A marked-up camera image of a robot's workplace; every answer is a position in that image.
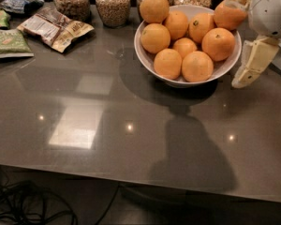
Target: table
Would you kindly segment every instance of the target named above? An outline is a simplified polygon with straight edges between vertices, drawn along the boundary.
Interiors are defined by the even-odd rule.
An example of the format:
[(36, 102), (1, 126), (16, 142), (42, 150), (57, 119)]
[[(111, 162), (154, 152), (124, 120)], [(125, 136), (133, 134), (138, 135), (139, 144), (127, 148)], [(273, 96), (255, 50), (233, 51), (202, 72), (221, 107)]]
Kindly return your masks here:
[(118, 29), (91, 10), (68, 52), (28, 37), (34, 57), (0, 59), (0, 165), (281, 203), (281, 74), (172, 88), (135, 54), (134, 7)]

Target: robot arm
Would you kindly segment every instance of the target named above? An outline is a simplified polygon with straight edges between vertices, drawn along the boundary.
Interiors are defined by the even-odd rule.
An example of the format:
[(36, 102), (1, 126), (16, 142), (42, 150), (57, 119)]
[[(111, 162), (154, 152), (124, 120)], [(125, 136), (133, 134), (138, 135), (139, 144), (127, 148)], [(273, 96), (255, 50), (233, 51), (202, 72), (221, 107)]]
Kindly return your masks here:
[(259, 36), (245, 41), (241, 66), (232, 86), (242, 88), (255, 81), (271, 64), (281, 47), (281, 0), (250, 0), (248, 20)]

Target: orange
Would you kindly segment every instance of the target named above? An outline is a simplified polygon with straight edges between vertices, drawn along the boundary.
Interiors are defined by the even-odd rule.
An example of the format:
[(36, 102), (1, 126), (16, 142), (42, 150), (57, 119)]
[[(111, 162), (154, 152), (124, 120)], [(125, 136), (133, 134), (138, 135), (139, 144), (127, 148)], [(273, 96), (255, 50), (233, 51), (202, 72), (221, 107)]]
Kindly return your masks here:
[(142, 0), (140, 3), (140, 15), (148, 23), (162, 23), (169, 11), (168, 0)]
[(172, 48), (176, 50), (183, 59), (185, 58), (186, 55), (198, 49), (196, 43), (188, 37), (182, 37), (176, 40), (173, 43)]
[(163, 24), (170, 31), (170, 39), (176, 40), (182, 38), (186, 34), (188, 18), (182, 11), (170, 11)]
[(170, 32), (160, 23), (150, 23), (142, 30), (140, 43), (145, 51), (156, 54), (170, 46)]
[(154, 70), (161, 77), (174, 80), (180, 76), (182, 57), (174, 49), (160, 51), (154, 59)]
[(208, 80), (214, 72), (213, 60), (202, 51), (188, 54), (182, 62), (182, 75), (192, 83)]
[(213, 28), (215, 28), (214, 15), (198, 13), (189, 21), (188, 34), (195, 42), (201, 43), (204, 36)]
[(234, 35), (220, 27), (210, 30), (202, 41), (202, 50), (215, 62), (228, 58), (233, 53), (234, 47)]
[(214, 22), (217, 27), (236, 29), (247, 17), (247, 12), (238, 7), (227, 6), (224, 0), (214, 10)]

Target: bowl rim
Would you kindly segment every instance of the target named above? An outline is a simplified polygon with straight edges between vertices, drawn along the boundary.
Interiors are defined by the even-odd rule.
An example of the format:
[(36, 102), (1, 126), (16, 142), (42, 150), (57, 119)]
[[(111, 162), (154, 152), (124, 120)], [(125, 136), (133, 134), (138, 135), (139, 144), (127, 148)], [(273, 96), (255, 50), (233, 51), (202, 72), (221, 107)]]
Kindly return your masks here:
[[(201, 6), (195, 6), (195, 5), (175, 5), (175, 6), (170, 6), (170, 11), (173, 10), (173, 9), (177, 9), (177, 8), (203, 8), (205, 11), (211, 13), (211, 14), (214, 14), (214, 10), (210, 9), (210, 8), (207, 8), (207, 7), (201, 7)], [(167, 78), (164, 78), (160, 75), (158, 75), (157, 73), (155, 73), (151, 68), (149, 68), (147, 65), (146, 65), (146, 60), (144, 60), (144, 58), (142, 57), (141, 55), (141, 49), (143, 49), (139, 43), (139, 40), (140, 40), (140, 37), (141, 37), (141, 29), (143, 29), (147, 24), (146, 21), (142, 21), (135, 33), (135, 36), (134, 36), (134, 49), (135, 49), (135, 52), (138, 56), (138, 58), (140, 59), (140, 62), (142, 63), (142, 65), (144, 67), (146, 67), (147, 70), (149, 70), (153, 75), (155, 75), (159, 80), (167, 83), (168, 85), (171, 85), (171, 86), (175, 86), (175, 87), (188, 87), (188, 86), (194, 86), (194, 85), (200, 85), (200, 84), (204, 84), (204, 83), (208, 83), (208, 82), (211, 82), (211, 81), (214, 81), (218, 78), (220, 78), (221, 76), (225, 75), (227, 72), (229, 72), (234, 66), (235, 64), (237, 63), (240, 55), (241, 55), (241, 52), (242, 52), (242, 39), (241, 39), (241, 36), (238, 32), (237, 29), (233, 30), (233, 31), (230, 31), (234, 37), (235, 37), (235, 40), (236, 40), (236, 44), (239, 45), (239, 48), (238, 51), (235, 53), (235, 51), (233, 51), (233, 53), (235, 53), (235, 62), (234, 63), (231, 63), (231, 65), (229, 65), (227, 67), (227, 70), (218, 75), (218, 76), (211, 76), (208, 80), (206, 81), (201, 81), (201, 82), (184, 82), (184, 81), (176, 81), (176, 80), (171, 80), (171, 79), (167, 79)]]

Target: white bowl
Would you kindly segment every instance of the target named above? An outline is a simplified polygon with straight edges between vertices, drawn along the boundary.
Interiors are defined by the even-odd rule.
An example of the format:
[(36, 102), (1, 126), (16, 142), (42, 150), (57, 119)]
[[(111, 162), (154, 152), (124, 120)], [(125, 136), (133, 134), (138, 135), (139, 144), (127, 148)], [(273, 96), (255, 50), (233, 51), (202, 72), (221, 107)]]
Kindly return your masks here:
[[(214, 13), (214, 11), (209, 8), (192, 6), (192, 5), (171, 6), (170, 11), (174, 11), (174, 10), (180, 10), (183, 13), (185, 13), (188, 20), (190, 20), (193, 16), (195, 16), (196, 14), (201, 13), (201, 12), (208, 12), (211, 14)], [(147, 22), (142, 22), (140, 24), (140, 26), (138, 27), (137, 32), (134, 36), (134, 48), (135, 48), (136, 54), (139, 57), (141, 63), (152, 74), (154, 74), (161, 81), (164, 81), (165, 83), (167, 83), (168, 85), (173, 86), (173, 87), (181, 87), (181, 88), (190, 87), (190, 86), (200, 85), (200, 84), (204, 84), (204, 83), (213, 81), (215, 79), (218, 79), (219, 77), (226, 74), (230, 69), (232, 69), (232, 67), (238, 61), (241, 51), (242, 51), (241, 37), (240, 37), (238, 31), (233, 31), (232, 33), (235, 37), (236, 43), (235, 43), (235, 48), (234, 48), (232, 55), (230, 55), (224, 61), (214, 63), (213, 75), (208, 80), (203, 81), (203, 82), (187, 82), (182, 76), (180, 76), (176, 80), (166, 79), (155, 73), (155, 70), (153, 67), (155, 55), (145, 51), (141, 46), (141, 32), (147, 24), (148, 24)]]

